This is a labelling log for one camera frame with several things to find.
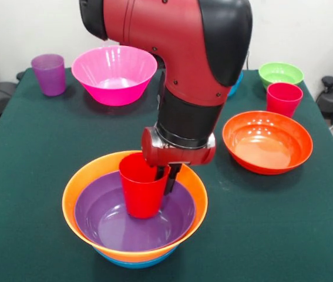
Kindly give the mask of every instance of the magenta bowl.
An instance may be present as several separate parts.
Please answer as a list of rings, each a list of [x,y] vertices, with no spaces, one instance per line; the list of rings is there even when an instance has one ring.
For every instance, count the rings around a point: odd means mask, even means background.
[[[176,182],[164,196],[158,214],[135,219],[127,214],[119,172],[104,175],[80,194],[75,220],[90,241],[117,251],[150,251],[182,238],[195,218],[195,203],[184,186]]]
[[[138,100],[157,71],[150,53],[129,46],[108,46],[81,54],[72,74],[99,103],[123,106]]]

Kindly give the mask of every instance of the table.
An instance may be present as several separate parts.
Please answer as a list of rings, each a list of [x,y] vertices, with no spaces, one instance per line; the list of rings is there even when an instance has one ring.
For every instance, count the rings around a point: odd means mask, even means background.
[[[208,214],[163,263],[117,267],[77,238],[62,215],[62,193],[85,163],[139,149],[157,116],[157,73],[143,97],[123,108],[97,104],[67,70],[62,96],[41,94],[27,70],[0,119],[0,281],[333,281],[333,137],[305,85],[295,119],[314,140],[305,165],[260,176],[224,147],[227,119],[265,108],[256,71],[247,71],[216,128],[218,148],[195,167]]]

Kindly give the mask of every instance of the blue bowl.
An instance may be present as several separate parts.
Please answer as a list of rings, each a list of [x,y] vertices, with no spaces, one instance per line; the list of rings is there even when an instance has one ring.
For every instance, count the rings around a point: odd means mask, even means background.
[[[243,79],[243,71],[241,72],[241,74],[239,75],[239,78],[237,80],[237,83],[230,89],[230,92],[228,94],[228,97],[234,95],[239,87],[239,85],[241,84],[241,81]]]
[[[154,260],[144,261],[142,263],[127,263],[127,262],[120,261],[120,260],[114,260],[114,259],[108,257],[107,255],[101,253],[98,249],[96,249],[96,248],[94,248],[94,249],[101,256],[103,256],[104,258],[106,258],[107,260],[112,262],[113,264],[116,264],[117,266],[130,268],[130,269],[141,269],[141,268],[147,268],[147,267],[155,266],[157,263],[160,263],[160,262],[164,261],[169,255],[171,255],[176,250],[176,248],[178,248],[178,246],[176,246],[171,251],[169,251],[168,253],[164,254],[161,257],[155,258]]]

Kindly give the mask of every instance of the red robot arm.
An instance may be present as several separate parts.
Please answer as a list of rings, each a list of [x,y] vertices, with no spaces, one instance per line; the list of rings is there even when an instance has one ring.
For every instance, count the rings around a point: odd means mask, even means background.
[[[164,61],[159,118],[142,137],[148,163],[172,164],[176,174],[176,164],[209,162],[212,132],[250,44],[248,0],[80,0],[80,11],[92,34]]]

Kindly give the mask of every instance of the plastic bowl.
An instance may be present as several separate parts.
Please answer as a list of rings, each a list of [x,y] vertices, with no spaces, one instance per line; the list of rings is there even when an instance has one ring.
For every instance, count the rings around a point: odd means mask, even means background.
[[[80,194],[75,220],[90,241],[117,251],[149,251],[182,238],[195,218],[189,191],[176,182],[173,192],[162,198],[161,208],[149,219],[127,213],[119,172],[93,181]]]
[[[129,46],[108,46],[81,54],[72,74],[99,103],[123,106],[138,100],[157,71],[156,59]]]
[[[289,63],[271,62],[259,68],[259,75],[264,88],[272,83],[286,82],[294,85],[300,84],[304,79],[303,72]]]
[[[109,260],[111,263],[117,265],[117,266],[121,266],[121,267],[125,267],[125,268],[130,268],[130,269],[141,269],[141,268],[147,268],[147,267],[151,267],[151,266],[155,266],[158,263],[161,263],[162,261],[164,261],[165,259],[168,258],[169,255],[171,255],[177,247],[175,247],[174,249],[172,249],[170,252],[164,254],[163,256],[160,256],[159,258],[155,258],[154,260],[149,260],[149,261],[144,261],[142,263],[127,263],[125,261],[120,261],[120,260],[114,260],[110,257],[108,257],[107,255],[105,255],[104,253],[101,253],[99,250],[95,249],[101,256],[103,256],[104,258],[106,258],[107,260]]]
[[[238,90],[239,86],[241,85],[242,79],[243,79],[243,71],[239,75],[239,78],[238,78],[236,84],[230,89],[228,97],[233,96],[236,93],[236,91]]]
[[[79,195],[91,182],[111,172],[115,172],[119,169],[120,161],[129,154],[136,153],[139,151],[125,151],[109,154],[100,157],[92,162],[83,166],[75,175],[70,179],[67,184],[65,191],[63,192],[62,199],[62,210],[67,224],[72,231],[84,242],[90,244],[100,252],[110,257],[111,259],[123,261],[127,263],[139,263],[157,259],[164,254],[171,251],[173,248],[178,246],[180,243],[187,240],[191,235],[200,227],[202,224],[208,209],[208,197],[207,191],[204,187],[203,182],[200,180],[198,175],[191,170],[191,168],[183,165],[181,172],[177,176],[177,181],[180,182],[192,195],[195,207],[196,215],[194,222],[187,233],[166,247],[142,252],[126,252],[116,251],[109,248],[105,248],[95,244],[94,242],[87,239],[82,232],[79,230],[75,220],[75,204],[78,200]]]
[[[298,122],[272,112],[244,112],[224,126],[233,158],[259,174],[281,174],[300,166],[312,153],[312,139]]]

